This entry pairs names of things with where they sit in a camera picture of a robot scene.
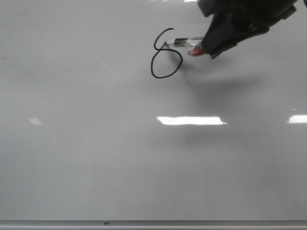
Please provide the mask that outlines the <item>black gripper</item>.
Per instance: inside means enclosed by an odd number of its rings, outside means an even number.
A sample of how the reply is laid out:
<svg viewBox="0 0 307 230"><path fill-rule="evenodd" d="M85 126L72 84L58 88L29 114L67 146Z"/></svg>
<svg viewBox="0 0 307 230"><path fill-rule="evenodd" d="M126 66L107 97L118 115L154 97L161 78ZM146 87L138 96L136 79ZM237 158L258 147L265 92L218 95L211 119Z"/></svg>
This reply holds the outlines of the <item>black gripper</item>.
<svg viewBox="0 0 307 230"><path fill-rule="evenodd" d="M204 17L212 16L201 46L211 58L238 43L267 33L296 12L295 0L199 0Z"/></svg>

